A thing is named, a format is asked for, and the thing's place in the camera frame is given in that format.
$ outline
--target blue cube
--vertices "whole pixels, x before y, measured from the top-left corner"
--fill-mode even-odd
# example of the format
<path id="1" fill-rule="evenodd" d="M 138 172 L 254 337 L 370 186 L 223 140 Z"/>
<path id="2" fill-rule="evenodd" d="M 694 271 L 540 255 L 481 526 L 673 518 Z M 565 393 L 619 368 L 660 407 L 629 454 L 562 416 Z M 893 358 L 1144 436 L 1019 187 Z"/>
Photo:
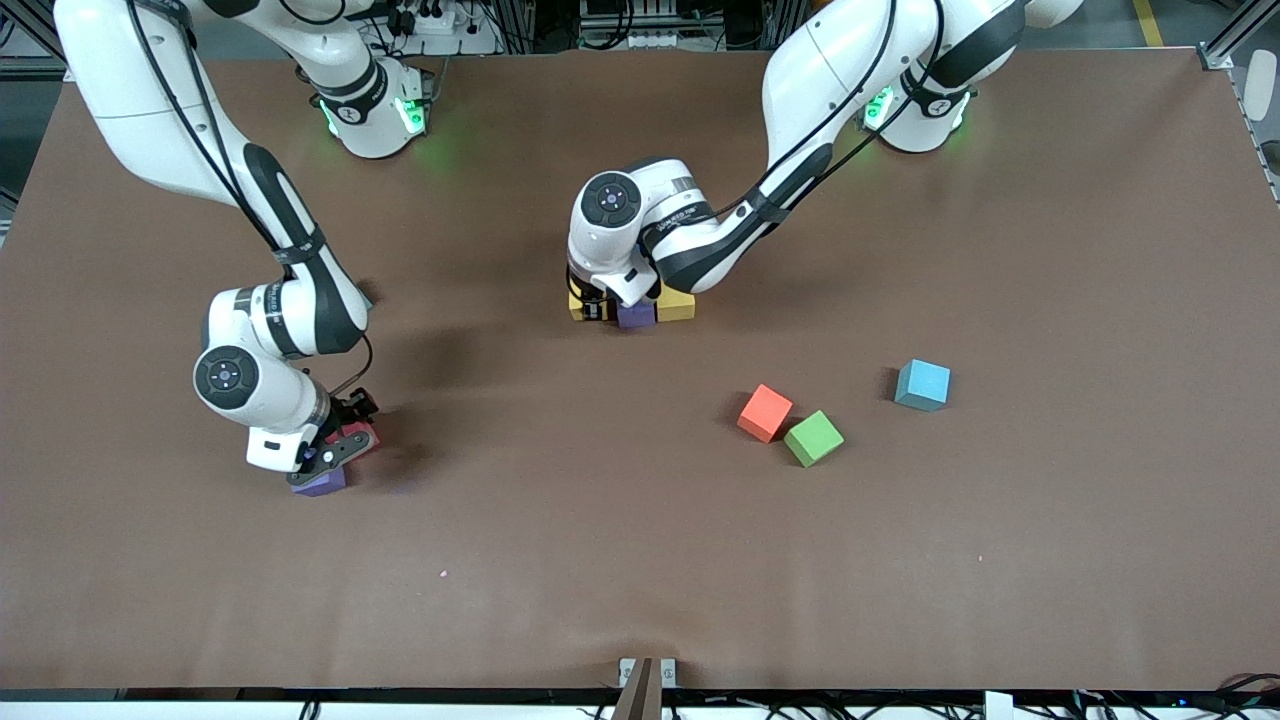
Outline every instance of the blue cube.
<path id="1" fill-rule="evenodd" d="M 623 329 L 646 328 L 658 324 L 658 310 L 653 302 L 641 300 L 631 307 L 618 302 L 618 327 Z"/>
<path id="2" fill-rule="evenodd" d="M 321 495 L 338 492 L 344 487 L 347 487 L 347 469 L 338 466 L 317 478 L 311 478 L 301 486 L 289 486 L 289 489 L 293 491 L 293 495 L 320 497 Z"/>
<path id="3" fill-rule="evenodd" d="M 933 413 L 947 404 L 948 384 L 951 384 L 951 370 L 924 360 L 911 360 L 897 374 L 897 392 L 893 393 L 893 401 Z"/>

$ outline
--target yellow block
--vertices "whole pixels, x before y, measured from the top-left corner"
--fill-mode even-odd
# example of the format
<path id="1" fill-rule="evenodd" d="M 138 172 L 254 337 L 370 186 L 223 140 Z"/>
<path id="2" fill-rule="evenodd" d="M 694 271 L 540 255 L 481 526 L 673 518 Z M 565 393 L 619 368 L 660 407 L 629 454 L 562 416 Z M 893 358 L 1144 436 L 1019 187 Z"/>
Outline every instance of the yellow block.
<path id="1" fill-rule="evenodd" d="M 694 319 L 694 296 L 678 290 L 662 286 L 662 295 L 658 296 L 658 322 L 669 323 L 672 320 Z"/>
<path id="2" fill-rule="evenodd" d="M 573 295 L 573 291 L 568 292 L 568 315 L 570 315 L 570 318 L 573 318 L 579 323 L 581 323 L 582 320 L 608 320 L 609 319 L 609 304 L 608 302 L 600 302 L 599 306 L 600 306 L 600 315 L 602 316 L 600 318 L 588 318 L 586 315 L 582 314 L 582 301 L 579 300 Z"/>

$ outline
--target red cube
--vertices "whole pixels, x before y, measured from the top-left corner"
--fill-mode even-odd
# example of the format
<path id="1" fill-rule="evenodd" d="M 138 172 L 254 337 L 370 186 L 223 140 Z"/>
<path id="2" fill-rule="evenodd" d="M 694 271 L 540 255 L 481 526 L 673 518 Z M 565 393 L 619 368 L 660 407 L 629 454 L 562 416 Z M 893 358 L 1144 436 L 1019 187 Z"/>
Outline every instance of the red cube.
<path id="1" fill-rule="evenodd" d="M 755 388 L 751 400 L 737 418 L 737 427 L 755 436 L 760 442 L 769 442 L 778 433 L 782 421 L 791 411 L 791 401 L 765 386 Z"/>

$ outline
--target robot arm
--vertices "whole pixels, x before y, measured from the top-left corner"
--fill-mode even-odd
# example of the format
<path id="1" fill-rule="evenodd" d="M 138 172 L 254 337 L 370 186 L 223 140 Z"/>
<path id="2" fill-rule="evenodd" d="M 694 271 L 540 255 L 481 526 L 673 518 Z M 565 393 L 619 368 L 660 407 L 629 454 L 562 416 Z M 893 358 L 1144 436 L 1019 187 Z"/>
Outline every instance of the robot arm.
<path id="1" fill-rule="evenodd" d="M 1080 0 L 1032 5 L 1028 14 L 1055 24 Z M 1024 0 L 836 0 L 769 60 L 769 168 L 732 214 L 717 222 L 676 159 L 600 173 L 573 205 L 570 281 L 584 299 L 626 306 L 655 297 L 659 278 L 682 292 L 709 290 L 840 165 L 828 169 L 832 143 L 859 108 L 888 86 L 897 106 L 879 108 L 882 124 L 869 129 L 900 150 L 932 150 L 959 124 L 969 85 L 1004 64 L 1023 26 Z"/>
<path id="2" fill-rule="evenodd" d="M 732 214 L 710 217 L 680 160 L 602 173 L 575 202 L 572 275 L 627 306 L 654 292 L 659 277 L 682 292 L 713 287 L 786 219 L 827 169 L 844 124 L 929 47 L 937 27 L 932 0 L 827 5 L 769 60 L 762 92 L 769 169 Z"/>
<path id="3" fill-rule="evenodd" d="M 233 5 L 250 6 L 242 13 L 250 18 L 274 12 Z M 351 350 L 364 337 L 367 305 L 283 168 L 223 111 L 189 46 L 191 8 L 207 14 L 220 5 L 59 0 L 55 18 L 84 102 L 120 163 L 165 190 L 239 206 L 284 268 L 276 282 L 214 299 L 193 384 L 210 409 L 250 427 L 250 462 L 296 473 L 342 423 L 346 405 L 288 360 Z M 257 20 L 259 29 L 268 27 Z M 314 81 L 355 76 L 346 87 L 321 91 L 326 99 L 364 97 L 355 101 L 365 108 L 361 117 L 349 114 L 340 135 L 349 149 L 385 154 L 412 137 L 387 91 L 394 68 L 375 63 L 355 28 L 346 20 L 324 31 L 280 23 L 273 40 L 287 38 Z M 376 122 L 387 117 L 399 132 Z"/>

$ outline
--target stacked blocks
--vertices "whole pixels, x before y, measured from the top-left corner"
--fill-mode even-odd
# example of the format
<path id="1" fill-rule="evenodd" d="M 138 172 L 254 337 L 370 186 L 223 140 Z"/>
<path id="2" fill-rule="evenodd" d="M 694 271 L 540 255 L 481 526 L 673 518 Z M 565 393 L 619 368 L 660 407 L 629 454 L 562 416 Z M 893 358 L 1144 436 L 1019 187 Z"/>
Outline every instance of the stacked blocks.
<path id="1" fill-rule="evenodd" d="M 301 486 L 289 486 L 293 495 L 305 495 L 307 497 L 320 497 L 321 495 L 329 495 L 330 492 L 338 492 L 347 487 L 347 471 L 346 468 L 334 468 L 328 473 L 320 475 L 319 478 L 311 478 Z"/>
<path id="2" fill-rule="evenodd" d="M 662 286 L 662 295 L 658 296 L 658 322 L 671 323 L 675 320 L 694 319 L 694 296 L 678 290 Z"/>
<path id="3" fill-rule="evenodd" d="M 791 432 L 783 439 L 805 468 L 822 460 L 827 454 L 845 442 L 845 437 L 840 434 L 836 425 L 831 424 L 827 414 L 822 410 L 809 415 L 796 424 L 796 427 L 791 428 Z"/>
<path id="4" fill-rule="evenodd" d="M 897 374 L 897 392 L 893 393 L 893 401 L 933 413 L 947 404 L 950 384 L 951 370 L 924 360 L 911 360 Z"/>
<path id="5" fill-rule="evenodd" d="M 568 315 L 581 323 L 584 320 L 617 320 L 622 328 L 643 328 L 654 323 L 671 323 L 675 320 L 694 319 L 694 296 L 678 290 L 662 286 L 658 301 L 650 304 L 645 300 L 636 302 L 631 307 L 622 307 L 613 300 L 588 300 L 568 291 Z"/>
<path id="6" fill-rule="evenodd" d="M 751 400 L 746 402 L 742 414 L 737 416 L 737 427 L 751 433 L 760 442 L 769 442 L 778 433 L 782 421 L 791 411 L 791 401 L 765 386 L 755 388 Z"/>
<path id="7" fill-rule="evenodd" d="M 658 310 L 653 302 L 641 300 L 631 307 L 618 304 L 618 327 L 623 329 L 646 328 L 658 324 Z"/>

